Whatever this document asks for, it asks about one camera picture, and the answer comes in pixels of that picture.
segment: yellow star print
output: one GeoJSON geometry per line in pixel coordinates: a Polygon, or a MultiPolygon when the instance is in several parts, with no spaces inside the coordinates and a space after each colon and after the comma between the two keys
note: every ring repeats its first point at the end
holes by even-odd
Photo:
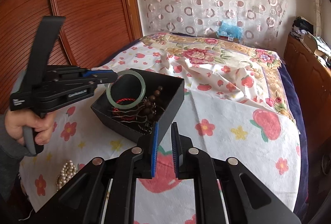
{"type": "Polygon", "coordinates": [[[47,154],[47,156],[46,156],[46,161],[50,161],[51,160],[51,158],[52,158],[52,154],[49,152],[48,154],[47,154]]]}
{"type": "Polygon", "coordinates": [[[121,140],[113,140],[110,141],[109,144],[112,146],[112,150],[120,150],[120,148],[123,146],[121,140]]]}
{"type": "Polygon", "coordinates": [[[83,141],[78,144],[78,147],[80,149],[83,149],[84,146],[85,146],[85,142],[83,142],[83,141]]]}
{"type": "Polygon", "coordinates": [[[233,133],[236,136],[236,140],[246,140],[246,135],[248,135],[248,132],[244,131],[242,126],[238,126],[238,128],[232,128],[231,133],[233,133]]]}

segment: gray sleeve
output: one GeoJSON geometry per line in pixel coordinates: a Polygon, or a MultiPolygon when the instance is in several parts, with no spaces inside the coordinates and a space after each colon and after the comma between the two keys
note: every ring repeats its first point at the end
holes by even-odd
{"type": "Polygon", "coordinates": [[[5,128],[5,116],[0,115],[0,194],[7,200],[24,156],[34,156],[12,139],[5,128]]]}

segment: strawberry print blanket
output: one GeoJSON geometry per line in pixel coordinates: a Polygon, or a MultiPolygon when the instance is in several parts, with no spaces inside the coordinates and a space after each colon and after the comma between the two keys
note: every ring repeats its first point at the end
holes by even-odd
{"type": "MultiPolygon", "coordinates": [[[[214,158],[238,158],[293,210],[300,142],[287,109],[280,64],[272,51],[157,33],[98,69],[138,68],[185,79],[185,100],[174,119],[179,133],[214,158]]],[[[60,109],[50,143],[37,157],[21,162],[22,182],[36,211],[55,194],[56,178],[67,160],[81,169],[96,156],[114,158],[134,146],[90,109],[104,90],[99,85],[95,96],[60,109]]],[[[159,146],[155,178],[137,180],[134,223],[195,223],[193,181],[175,178],[170,130],[159,146]]]]}

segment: black box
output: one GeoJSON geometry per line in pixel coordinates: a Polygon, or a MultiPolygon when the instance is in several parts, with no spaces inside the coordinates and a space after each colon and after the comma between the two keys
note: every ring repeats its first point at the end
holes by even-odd
{"type": "MultiPolygon", "coordinates": [[[[136,71],[143,77],[146,83],[146,97],[152,95],[158,86],[163,87],[160,98],[163,101],[162,107],[164,108],[164,112],[158,120],[159,144],[184,101],[184,79],[139,69],[131,68],[131,70],[136,71]]],[[[111,89],[111,95],[114,100],[137,98],[140,92],[140,81],[133,75],[122,76],[114,83],[111,89]]],[[[143,133],[140,132],[136,124],[121,123],[111,118],[112,108],[113,106],[109,103],[106,92],[91,105],[91,109],[105,126],[137,143],[138,138],[143,133]]]]}

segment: green bracelet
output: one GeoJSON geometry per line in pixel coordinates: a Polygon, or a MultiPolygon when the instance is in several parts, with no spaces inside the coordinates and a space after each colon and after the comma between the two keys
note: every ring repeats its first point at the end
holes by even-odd
{"type": "Polygon", "coordinates": [[[108,99],[108,101],[111,103],[111,105],[112,105],[113,107],[118,108],[118,109],[129,109],[129,108],[133,108],[133,107],[135,107],[137,104],[139,104],[139,103],[141,102],[141,100],[143,100],[144,95],[145,95],[145,92],[146,92],[146,83],[145,83],[143,77],[142,77],[139,73],[137,73],[136,71],[132,71],[132,70],[123,70],[123,71],[120,71],[120,72],[117,73],[117,75],[118,75],[118,79],[119,79],[121,76],[123,76],[123,75],[127,75],[127,74],[134,75],[135,77],[137,77],[137,78],[139,79],[139,81],[140,81],[140,83],[141,83],[141,92],[140,92],[139,97],[138,97],[134,102],[132,102],[132,103],[130,103],[130,104],[127,104],[127,105],[120,105],[120,104],[118,104],[118,103],[116,103],[116,102],[114,101],[114,99],[112,98],[112,96],[111,96],[111,94],[110,94],[110,90],[111,90],[111,88],[112,88],[112,85],[113,85],[115,82],[114,82],[114,83],[109,83],[109,84],[107,85],[107,88],[106,88],[107,99],[108,99]]]}

